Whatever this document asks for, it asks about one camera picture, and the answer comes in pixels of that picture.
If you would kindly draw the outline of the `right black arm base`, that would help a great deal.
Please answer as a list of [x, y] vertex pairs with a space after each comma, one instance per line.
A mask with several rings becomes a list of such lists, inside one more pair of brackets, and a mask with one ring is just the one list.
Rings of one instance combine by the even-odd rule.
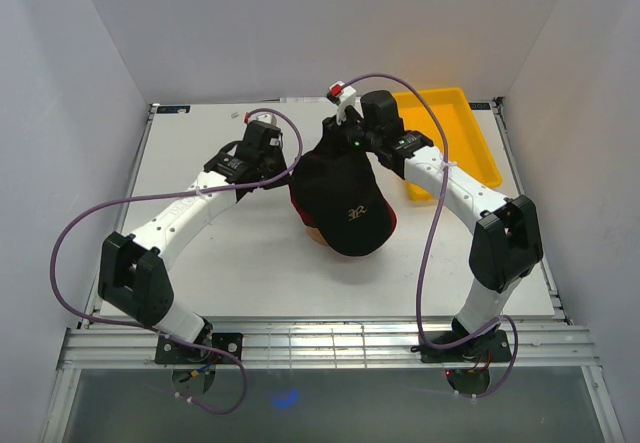
[[508, 363], [512, 352], [503, 330], [495, 330], [462, 345], [435, 349], [420, 342], [410, 351], [420, 355], [422, 363]]

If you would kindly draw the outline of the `black cap gold logo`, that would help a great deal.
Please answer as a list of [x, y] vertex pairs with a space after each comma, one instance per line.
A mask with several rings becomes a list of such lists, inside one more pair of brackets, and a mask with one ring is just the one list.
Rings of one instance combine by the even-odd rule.
[[[293, 170], [289, 181], [289, 193], [290, 200], [291, 197], [295, 197], [303, 204], [342, 204], [347, 209], [357, 205], [371, 208], [375, 201], [381, 202], [385, 199], [364, 151], [327, 153], [321, 150], [321, 139], [312, 150], [301, 157]], [[373, 253], [394, 232], [375, 229], [319, 231], [328, 242], [328, 247], [348, 257], [363, 257]]]

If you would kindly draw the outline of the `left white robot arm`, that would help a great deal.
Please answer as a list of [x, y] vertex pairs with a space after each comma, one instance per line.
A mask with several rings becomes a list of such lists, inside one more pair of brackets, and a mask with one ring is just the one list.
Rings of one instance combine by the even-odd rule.
[[103, 242], [100, 298], [143, 327], [178, 338], [177, 349], [190, 362], [210, 355], [211, 326], [177, 299], [169, 270], [207, 225], [251, 191], [237, 184], [261, 183], [286, 169], [281, 135], [272, 115], [250, 120], [240, 141], [204, 165], [190, 186], [192, 196], [173, 201], [128, 235], [114, 232]]

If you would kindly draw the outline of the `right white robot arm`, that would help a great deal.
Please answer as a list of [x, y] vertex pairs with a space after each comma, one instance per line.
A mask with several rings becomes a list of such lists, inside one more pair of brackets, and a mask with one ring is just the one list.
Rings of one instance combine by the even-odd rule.
[[387, 90], [362, 97], [353, 87], [335, 83], [326, 95], [336, 113], [323, 122], [324, 132], [345, 148], [374, 154], [401, 179], [438, 200], [436, 213], [452, 212], [469, 230], [469, 267], [473, 282], [452, 321], [451, 341], [422, 345], [452, 350], [474, 360], [488, 347], [488, 333], [498, 327], [513, 291], [543, 257], [537, 211], [525, 195], [510, 198], [486, 187], [448, 158], [448, 145], [436, 145], [423, 133], [407, 130], [397, 102]]

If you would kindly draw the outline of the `red baseball cap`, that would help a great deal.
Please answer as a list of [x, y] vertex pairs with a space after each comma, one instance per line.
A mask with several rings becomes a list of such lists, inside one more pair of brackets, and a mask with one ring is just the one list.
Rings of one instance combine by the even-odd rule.
[[295, 197], [291, 197], [291, 203], [306, 226], [321, 231], [375, 229], [393, 232], [397, 225], [396, 214], [385, 199], [381, 202], [375, 201], [371, 208], [366, 205], [357, 205], [349, 209], [342, 204], [327, 206], [316, 202], [303, 204]]

